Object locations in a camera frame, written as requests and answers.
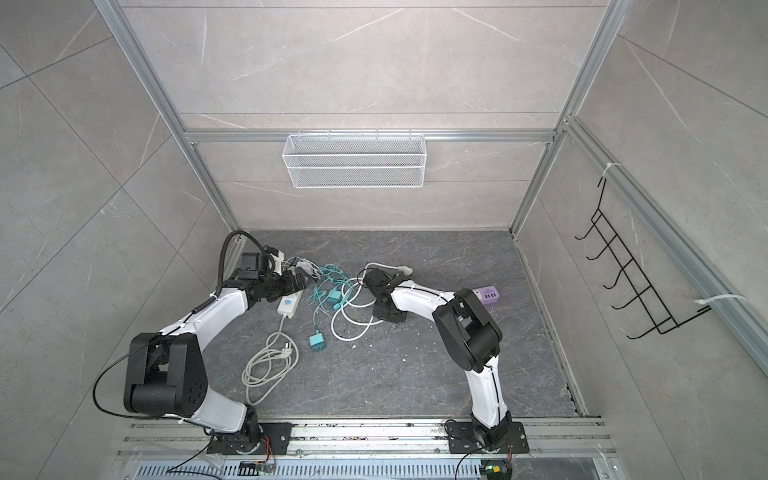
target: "marble floor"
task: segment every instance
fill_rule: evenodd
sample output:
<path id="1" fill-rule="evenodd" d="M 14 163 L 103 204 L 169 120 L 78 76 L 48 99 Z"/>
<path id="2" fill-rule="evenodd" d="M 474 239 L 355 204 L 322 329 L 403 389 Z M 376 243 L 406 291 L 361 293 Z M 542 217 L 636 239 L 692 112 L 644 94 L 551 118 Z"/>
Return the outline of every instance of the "marble floor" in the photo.
<path id="1" fill-rule="evenodd" d="M 495 285 L 501 298 L 488 309 L 504 335 L 499 369 L 512 415 L 576 414 L 507 232 L 268 230 L 253 234 L 287 257 L 335 263 L 349 276 L 369 261 L 377 261 L 408 265 L 414 269 L 414 281 L 440 290 Z M 255 246 L 249 244 L 246 249 Z M 360 298 L 372 298 L 364 294 Z M 332 335 L 330 318 L 318 315 L 327 348 L 313 352 L 308 343 L 315 333 L 313 308 L 306 305 L 307 298 L 283 328 L 299 345 L 298 366 L 259 405 L 261 415 L 470 413 L 465 374 L 450 360 L 432 322 L 409 314 L 405 323 L 382 323 L 357 341 L 342 342 Z M 354 313 L 361 321 L 369 318 L 362 310 Z M 240 374 L 279 324 L 276 303 L 262 302 L 227 326 L 204 352 L 211 386 L 244 401 Z M 343 336 L 356 336 L 362 329 L 338 319 L 337 326 Z M 253 391 L 252 397 L 258 398 L 260 392 Z"/>

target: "wire mesh basket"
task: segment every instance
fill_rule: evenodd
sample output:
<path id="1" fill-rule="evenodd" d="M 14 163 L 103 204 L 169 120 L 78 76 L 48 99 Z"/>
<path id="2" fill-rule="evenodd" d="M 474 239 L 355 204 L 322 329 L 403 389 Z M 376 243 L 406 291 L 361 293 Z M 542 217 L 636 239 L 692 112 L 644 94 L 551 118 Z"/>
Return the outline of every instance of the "wire mesh basket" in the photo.
<path id="1" fill-rule="evenodd" d="M 421 187 L 421 134 L 293 134 L 283 160 L 296 188 Z"/>

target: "power strip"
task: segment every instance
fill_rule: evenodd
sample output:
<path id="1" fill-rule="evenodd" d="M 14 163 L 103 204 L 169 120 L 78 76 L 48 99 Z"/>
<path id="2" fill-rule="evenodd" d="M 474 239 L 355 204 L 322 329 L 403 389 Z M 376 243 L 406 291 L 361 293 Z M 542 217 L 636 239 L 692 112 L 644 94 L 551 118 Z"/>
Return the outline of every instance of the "power strip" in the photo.
<path id="1" fill-rule="evenodd" d="M 301 293 L 303 291 L 304 290 L 299 290 L 298 292 L 291 293 L 290 295 L 285 295 L 280 300 L 280 305 L 277 306 L 277 312 L 280 315 L 293 318 L 293 315 L 296 314 L 296 309 L 299 308 L 299 301 L 301 300 Z"/>

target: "aluminum rail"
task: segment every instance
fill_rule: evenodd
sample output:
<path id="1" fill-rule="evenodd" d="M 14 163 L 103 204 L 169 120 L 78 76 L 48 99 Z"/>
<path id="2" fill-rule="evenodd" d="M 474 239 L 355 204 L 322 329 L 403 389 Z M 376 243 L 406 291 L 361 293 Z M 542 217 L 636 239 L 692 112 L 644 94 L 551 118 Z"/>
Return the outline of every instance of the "aluminum rail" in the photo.
<path id="1" fill-rule="evenodd" d="M 446 419 L 268 419 L 291 422 L 291 442 L 285 458 L 461 458 L 449 453 Z M 616 452 L 602 419 L 525 418 L 531 452 L 518 458 L 613 458 Z M 189 456 L 208 442 L 200 427 L 176 421 L 133 421 L 116 459 L 171 460 Z M 505 458 L 477 454 L 477 458 Z M 238 455 L 237 458 L 251 458 Z"/>
<path id="2" fill-rule="evenodd" d="M 285 142 L 291 134 L 419 134 L 427 141 L 552 141 L 552 130 L 515 128 L 508 130 L 447 130 L 447 129 L 353 129 L 353 130 L 188 130 L 185 138 L 191 143 L 203 142 Z"/>

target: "teal power adapter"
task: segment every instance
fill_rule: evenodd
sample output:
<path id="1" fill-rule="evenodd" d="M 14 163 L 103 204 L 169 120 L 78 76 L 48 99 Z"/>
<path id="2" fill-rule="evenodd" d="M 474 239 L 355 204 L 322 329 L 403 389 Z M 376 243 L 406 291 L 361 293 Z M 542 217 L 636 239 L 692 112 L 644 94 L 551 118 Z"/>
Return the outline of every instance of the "teal power adapter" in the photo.
<path id="1" fill-rule="evenodd" d="M 328 292 L 328 303 L 333 305 L 333 308 L 337 310 L 339 308 L 339 302 L 341 302 L 341 292 L 337 289 L 333 289 L 330 292 Z"/>
<path id="2" fill-rule="evenodd" d="M 326 348 L 326 341 L 323 339 L 323 334 L 319 330 L 315 330 L 315 334 L 310 337 L 310 348 L 313 352 L 319 352 Z"/>

